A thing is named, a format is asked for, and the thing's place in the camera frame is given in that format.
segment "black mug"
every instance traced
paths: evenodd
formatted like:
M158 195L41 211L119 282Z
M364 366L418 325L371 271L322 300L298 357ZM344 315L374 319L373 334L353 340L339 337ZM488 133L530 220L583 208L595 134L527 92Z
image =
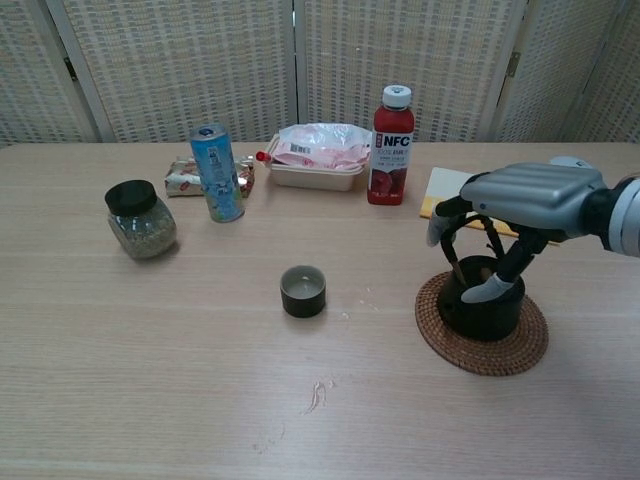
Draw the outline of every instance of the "black mug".
M483 255L463 258L459 265L467 286L451 272L440 290L440 318L456 333L474 340L496 341L507 337L518 326L524 298L524 281L521 277L511 289L494 300L464 303L460 299L467 288L484 283L487 274L495 272L497 263L495 258Z

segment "white bottle cap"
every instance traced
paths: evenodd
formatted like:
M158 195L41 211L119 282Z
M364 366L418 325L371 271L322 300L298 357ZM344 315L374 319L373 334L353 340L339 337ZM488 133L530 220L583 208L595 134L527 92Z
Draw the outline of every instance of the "white bottle cap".
M382 91L382 103L391 108L405 108L411 103L411 89L404 85L389 85Z

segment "blue can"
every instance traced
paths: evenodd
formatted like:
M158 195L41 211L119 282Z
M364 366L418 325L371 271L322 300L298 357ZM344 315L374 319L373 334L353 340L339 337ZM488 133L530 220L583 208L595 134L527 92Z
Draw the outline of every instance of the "blue can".
M211 218L220 223L240 218L244 206L227 129L219 123L196 128L191 133L191 150Z

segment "glass jar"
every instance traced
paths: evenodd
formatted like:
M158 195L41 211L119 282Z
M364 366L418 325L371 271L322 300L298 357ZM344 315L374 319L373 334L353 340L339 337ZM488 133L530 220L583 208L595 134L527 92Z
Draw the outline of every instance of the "glass jar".
M104 200L114 235L131 258L150 258L176 241L176 223L146 180L129 180L111 188Z

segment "wooden table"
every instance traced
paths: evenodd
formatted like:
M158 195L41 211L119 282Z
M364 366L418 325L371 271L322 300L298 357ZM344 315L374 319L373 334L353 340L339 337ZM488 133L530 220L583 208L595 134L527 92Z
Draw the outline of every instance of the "wooden table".
M261 145L238 144L236 154ZM168 200L179 251L130 260L104 192L163 177L186 144L0 151L0 478L512 479L640 475L640 263L596 238L526 272L550 345L529 372L466 373L415 324L447 268L418 210L431 167L578 155L611 185L623 144L421 144L405 203L277 187L257 169L241 220ZM465 230L462 254L483 250ZM283 313L278 281L321 268L328 308ZM314 407L314 392L317 405Z

